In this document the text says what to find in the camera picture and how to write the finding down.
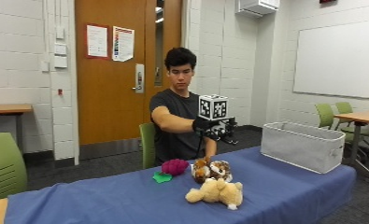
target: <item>young man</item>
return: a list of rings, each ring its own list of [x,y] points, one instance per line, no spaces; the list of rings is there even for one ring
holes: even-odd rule
[[[169,50],[164,64],[170,87],[153,96],[149,104],[152,122],[156,124],[156,165],[172,159],[190,160],[216,154],[216,142],[204,137],[205,145],[200,146],[200,137],[193,131],[208,126],[196,119],[198,95],[188,91],[196,56],[188,49],[174,48]]]

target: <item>man's hand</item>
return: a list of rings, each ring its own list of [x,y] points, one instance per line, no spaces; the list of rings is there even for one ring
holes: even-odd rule
[[[214,125],[218,125],[218,121],[210,121],[210,120],[202,119],[197,116],[193,121],[193,131],[194,132],[205,132]]]

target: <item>man's hair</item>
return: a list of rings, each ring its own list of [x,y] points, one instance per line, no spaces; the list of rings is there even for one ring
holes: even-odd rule
[[[166,54],[166,58],[164,59],[164,65],[166,66],[168,71],[170,70],[170,66],[180,66],[186,63],[190,65],[192,69],[194,69],[194,54],[188,49],[172,48]]]

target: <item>green chair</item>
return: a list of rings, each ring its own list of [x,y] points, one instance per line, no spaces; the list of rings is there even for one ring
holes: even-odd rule
[[[10,133],[0,133],[0,199],[26,190],[26,167]]]
[[[141,146],[142,146],[142,169],[148,169],[150,167],[154,167],[154,162],[156,162],[154,123],[140,124],[138,132],[141,136]]]
[[[333,114],[330,105],[329,104],[316,104],[316,108],[317,108],[318,116],[320,116],[318,128],[330,129],[332,125],[333,125],[333,120],[334,120],[334,114]],[[352,133],[345,133],[344,143],[348,145],[352,145],[353,138],[354,138],[354,135]],[[362,150],[358,150],[358,158],[360,158],[360,161],[362,163],[365,163],[366,154],[364,153]]]
[[[353,108],[352,108],[352,106],[350,106],[350,104],[348,102],[337,102],[336,103],[336,107],[337,107],[337,110],[338,110],[340,114],[353,113]],[[342,127],[341,131],[344,133],[353,133],[354,132],[354,127],[349,127],[350,122],[352,122],[352,120],[340,119],[337,121],[337,125],[336,125],[336,129],[334,130],[338,130],[341,124],[346,123],[346,127]],[[360,136],[369,137],[369,130],[368,129],[360,129]],[[365,139],[362,139],[362,142],[369,146],[369,142]]]

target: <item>cube with markers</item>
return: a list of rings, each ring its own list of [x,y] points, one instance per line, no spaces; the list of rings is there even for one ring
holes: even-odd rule
[[[225,96],[202,95],[198,97],[197,116],[206,120],[220,120],[228,118],[228,101]]]

